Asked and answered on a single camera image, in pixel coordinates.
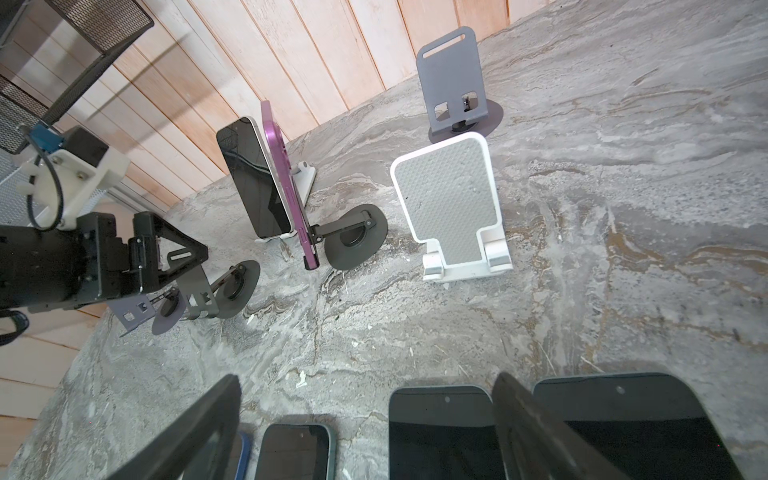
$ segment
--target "cable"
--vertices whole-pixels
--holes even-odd
[[[48,171],[51,172],[51,178],[53,179],[53,184],[56,186],[56,197],[58,199],[58,207],[56,208],[56,218],[54,219],[53,223],[51,223],[48,227],[41,227],[38,221],[35,219],[35,212],[32,209],[32,195],[27,195],[27,215],[29,216],[29,223],[32,224],[34,228],[37,230],[40,230],[41,232],[48,232],[50,230],[55,229],[59,223],[61,222],[61,218],[64,216],[64,192],[61,189],[61,181],[58,178],[58,174],[56,173],[56,170],[53,168],[53,162],[51,162],[51,159],[48,158],[48,154],[46,154],[42,148],[32,140],[32,136],[29,134],[30,129],[27,125],[19,125],[18,131],[24,135],[24,138],[27,139],[29,144],[37,151],[38,156],[35,158],[35,166],[40,165],[40,159],[45,162],[45,166],[48,167]],[[29,183],[34,185],[35,184],[35,175],[29,176]]]

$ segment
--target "marble table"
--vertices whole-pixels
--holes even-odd
[[[768,2],[564,0],[480,53],[505,109],[488,143],[513,272],[421,281],[389,178],[429,144],[411,78],[289,145],[318,167],[312,222],[382,208],[371,260],[342,273],[321,249],[307,272],[297,240],[254,243],[229,177],[186,199],[168,219],[209,246],[209,278],[261,263],[247,308],[159,337],[119,338],[105,317],[10,478],[103,478],[229,372],[254,455],[271,422],[320,420],[350,480],[387,477],[399,386],[638,370],[687,382],[745,476],[765,478]]]

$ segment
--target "black strap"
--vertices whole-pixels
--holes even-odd
[[[16,331],[0,335],[0,346],[8,345],[10,342],[13,342],[20,337],[27,328],[29,328],[29,319],[27,319],[27,316],[24,313],[17,310],[0,310],[0,318],[5,317],[8,317],[13,321],[13,324],[16,325]]]

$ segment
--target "black mesh basket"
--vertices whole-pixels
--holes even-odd
[[[12,154],[27,142],[16,131],[20,123],[41,121],[50,127],[88,90],[107,68],[154,25],[152,18],[134,0],[45,0],[101,54],[46,109],[0,75],[0,147]]]

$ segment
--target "phone screen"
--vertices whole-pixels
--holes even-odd
[[[256,235],[266,239],[292,227],[255,128],[241,118],[219,130],[216,140]]]
[[[321,425],[270,425],[255,480],[326,480],[330,438]]]
[[[488,394],[474,386],[396,390],[389,477],[505,480]]]
[[[742,478],[694,393],[671,375],[547,379],[533,396],[635,480]]]

